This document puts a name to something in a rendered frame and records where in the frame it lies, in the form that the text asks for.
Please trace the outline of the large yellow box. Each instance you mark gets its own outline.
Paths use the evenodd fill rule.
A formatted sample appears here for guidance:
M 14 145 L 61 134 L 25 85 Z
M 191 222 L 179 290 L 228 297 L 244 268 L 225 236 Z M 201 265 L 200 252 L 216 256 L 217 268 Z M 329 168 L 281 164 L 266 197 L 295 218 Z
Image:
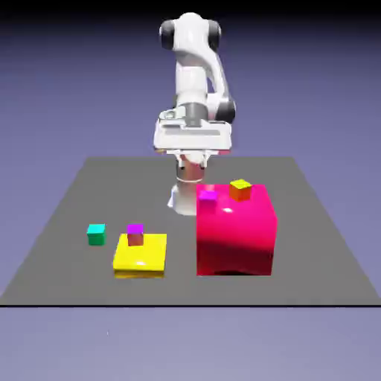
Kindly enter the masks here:
M 145 234 L 144 245 L 130 246 L 121 234 L 112 262 L 116 278 L 163 278 L 167 250 L 166 234 Z

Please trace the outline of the small yellow cube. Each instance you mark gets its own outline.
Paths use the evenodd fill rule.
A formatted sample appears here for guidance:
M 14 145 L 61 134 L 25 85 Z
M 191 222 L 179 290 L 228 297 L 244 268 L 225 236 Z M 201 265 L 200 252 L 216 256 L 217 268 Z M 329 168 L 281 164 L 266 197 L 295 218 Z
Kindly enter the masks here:
M 229 196 L 236 202 L 247 201 L 252 194 L 252 184 L 244 179 L 236 179 L 229 183 Z

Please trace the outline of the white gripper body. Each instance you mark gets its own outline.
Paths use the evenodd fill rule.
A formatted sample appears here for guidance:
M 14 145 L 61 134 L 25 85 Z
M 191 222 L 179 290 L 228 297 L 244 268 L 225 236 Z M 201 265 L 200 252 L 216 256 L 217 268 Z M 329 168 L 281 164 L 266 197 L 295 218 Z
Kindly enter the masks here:
M 231 149 L 231 125 L 226 122 L 201 120 L 200 127 L 187 127 L 184 119 L 156 121 L 153 146 L 156 150 Z

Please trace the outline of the large pink box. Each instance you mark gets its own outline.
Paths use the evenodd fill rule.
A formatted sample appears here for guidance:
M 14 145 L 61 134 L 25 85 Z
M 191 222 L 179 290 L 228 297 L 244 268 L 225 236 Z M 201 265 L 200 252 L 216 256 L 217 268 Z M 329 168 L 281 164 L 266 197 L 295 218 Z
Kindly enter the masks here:
M 201 190 L 218 193 L 217 208 L 202 213 Z M 272 274 L 278 218 L 265 185 L 252 185 L 249 200 L 236 202 L 229 185 L 196 187 L 196 273 L 213 275 Z

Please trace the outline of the small teal cube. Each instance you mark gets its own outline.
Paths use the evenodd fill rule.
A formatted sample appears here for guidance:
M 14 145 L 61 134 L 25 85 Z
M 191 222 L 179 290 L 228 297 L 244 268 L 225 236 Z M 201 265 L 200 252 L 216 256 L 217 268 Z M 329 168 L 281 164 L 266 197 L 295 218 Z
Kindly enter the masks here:
M 89 224 L 86 235 L 90 246 L 103 246 L 106 243 L 106 224 Z

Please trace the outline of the small magenta cube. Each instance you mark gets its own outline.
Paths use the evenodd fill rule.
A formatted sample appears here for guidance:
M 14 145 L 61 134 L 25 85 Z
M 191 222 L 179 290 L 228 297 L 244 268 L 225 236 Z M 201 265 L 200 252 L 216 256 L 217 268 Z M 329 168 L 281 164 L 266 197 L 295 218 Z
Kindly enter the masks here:
M 215 190 L 201 190 L 198 207 L 202 213 L 212 212 L 217 208 L 218 193 Z

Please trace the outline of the small purple cube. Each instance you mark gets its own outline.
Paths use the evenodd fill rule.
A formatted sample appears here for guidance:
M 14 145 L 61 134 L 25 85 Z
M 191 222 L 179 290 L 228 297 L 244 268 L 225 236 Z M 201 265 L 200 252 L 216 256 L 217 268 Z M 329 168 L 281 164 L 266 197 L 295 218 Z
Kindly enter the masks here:
M 127 225 L 127 242 L 128 246 L 144 245 L 144 225 L 128 224 Z

